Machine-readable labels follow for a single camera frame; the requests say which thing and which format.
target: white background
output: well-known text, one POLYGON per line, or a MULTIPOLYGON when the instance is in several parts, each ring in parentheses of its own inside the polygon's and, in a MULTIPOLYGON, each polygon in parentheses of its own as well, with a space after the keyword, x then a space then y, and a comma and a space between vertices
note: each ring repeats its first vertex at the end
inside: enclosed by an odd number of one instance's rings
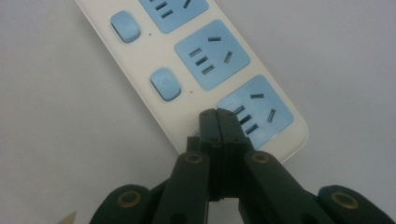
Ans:
MULTIPOLYGON (((396 2, 216 2, 306 120, 286 168, 396 219, 396 2)), ((155 187, 176 157, 74 1, 0 2, 1 224, 88 223, 111 190, 155 187)), ((209 223, 242 223, 236 205, 211 204, 209 223)))

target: white tabletop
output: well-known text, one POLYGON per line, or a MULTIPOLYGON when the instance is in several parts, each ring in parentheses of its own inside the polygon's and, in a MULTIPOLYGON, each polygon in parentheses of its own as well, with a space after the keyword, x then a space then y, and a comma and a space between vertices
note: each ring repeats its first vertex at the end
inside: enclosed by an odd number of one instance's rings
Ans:
MULTIPOLYGON (((217 0, 309 128, 284 163, 396 220, 396 2, 217 0)), ((111 190, 151 189, 177 152, 78 5, 0 2, 0 223, 88 223, 111 190)), ((209 223, 242 223, 237 201, 209 223)))

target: outlet slot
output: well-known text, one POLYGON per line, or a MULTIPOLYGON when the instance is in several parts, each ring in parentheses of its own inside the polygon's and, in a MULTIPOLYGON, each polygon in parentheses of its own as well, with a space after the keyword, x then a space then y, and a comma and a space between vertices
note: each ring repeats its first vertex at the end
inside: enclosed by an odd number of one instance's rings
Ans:
POLYGON ((247 53, 222 21, 212 21, 181 40, 175 51, 205 91, 213 90, 250 64, 247 53))
POLYGON ((169 34, 209 9, 206 0, 139 0, 164 34, 169 34))
POLYGON ((218 108, 237 115, 242 130, 256 149, 293 123, 293 115, 262 75, 220 100, 218 108))

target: extension socket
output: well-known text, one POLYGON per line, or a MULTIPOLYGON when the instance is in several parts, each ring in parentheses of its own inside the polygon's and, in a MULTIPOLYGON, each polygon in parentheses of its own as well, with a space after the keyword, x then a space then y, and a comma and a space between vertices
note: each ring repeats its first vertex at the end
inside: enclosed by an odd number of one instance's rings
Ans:
POLYGON ((77 2, 179 153, 213 107, 280 161, 304 145, 303 118, 213 0, 77 2))

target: table surface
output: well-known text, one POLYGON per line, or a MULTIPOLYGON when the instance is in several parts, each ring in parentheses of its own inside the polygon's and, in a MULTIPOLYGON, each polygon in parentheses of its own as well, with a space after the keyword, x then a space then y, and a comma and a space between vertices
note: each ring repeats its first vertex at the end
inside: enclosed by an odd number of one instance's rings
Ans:
MULTIPOLYGON (((309 128, 284 163, 396 219, 396 2, 217 0, 309 128)), ((0 223, 88 223, 107 194, 153 188, 177 152, 72 0, 0 2, 0 223)), ((242 223, 237 200, 209 223, 242 223)))

